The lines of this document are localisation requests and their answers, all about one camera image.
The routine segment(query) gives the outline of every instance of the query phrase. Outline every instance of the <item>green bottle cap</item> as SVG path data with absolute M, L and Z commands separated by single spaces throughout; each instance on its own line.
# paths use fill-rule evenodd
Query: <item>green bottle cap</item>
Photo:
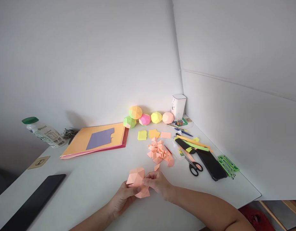
M 38 121 L 39 121 L 39 119 L 37 117 L 34 117 L 34 116 L 33 117 L 28 117 L 28 118 L 22 120 L 23 124 L 33 124 L 33 123 L 38 122 Z

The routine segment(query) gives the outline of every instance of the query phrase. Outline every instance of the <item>hand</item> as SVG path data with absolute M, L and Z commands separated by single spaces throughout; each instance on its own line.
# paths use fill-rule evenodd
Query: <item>hand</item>
M 169 183 L 160 171 L 149 172 L 142 180 L 142 183 L 153 188 L 157 193 L 161 194 L 166 201 L 170 201 L 174 197 L 174 186 Z
M 135 194 L 140 192 L 139 188 L 128 188 L 126 181 L 122 183 L 116 194 L 109 201 L 109 212 L 113 215 L 114 219 L 119 217 L 123 212 L 136 200 Z

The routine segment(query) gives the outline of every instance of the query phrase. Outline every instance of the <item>blue pen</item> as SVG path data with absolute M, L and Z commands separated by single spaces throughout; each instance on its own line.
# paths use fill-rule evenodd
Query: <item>blue pen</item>
M 175 128 L 175 130 L 177 130 L 177 131 L 181 131 L 182 133 L 184 133 L 184 134 L 186 134 L 186 135 L 189 135 L 189 136 L 193 137 L 191 134 L 188 134 L 187 132 L 182 131 L 182 130 L 180 130 L 179 128 Z

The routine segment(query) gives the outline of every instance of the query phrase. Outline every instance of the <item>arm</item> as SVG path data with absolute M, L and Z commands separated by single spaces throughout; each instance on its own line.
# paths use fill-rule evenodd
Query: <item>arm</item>
M 101 209 L 70 231 L 100 231 L 105 230 L 113 220 L 119 217 L 135 200 L 135 194 L 140 188 L 128 188 L 126 181 L 122 183 L 113 198 Z
M 254 231 L 248 220 L 231 204 L 207 193 L 173 186 L 159 171 L 148 173 L 143 184 L 197 217 L 211 230 Z

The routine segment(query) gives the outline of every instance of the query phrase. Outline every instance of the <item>pink paper ball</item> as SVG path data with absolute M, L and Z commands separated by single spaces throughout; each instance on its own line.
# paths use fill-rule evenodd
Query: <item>pink paper ball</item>
M 139 118 L 139 123 L 141 125 L 148 125 L 151 121 L 151 118 L 148 114 L 142 114 L 142 116 Z
M 171 114 L 170 112 L 165 112 L 163 114 L 162 120 L 166 124 L 172 123 L 173 122 L 173 114 Z

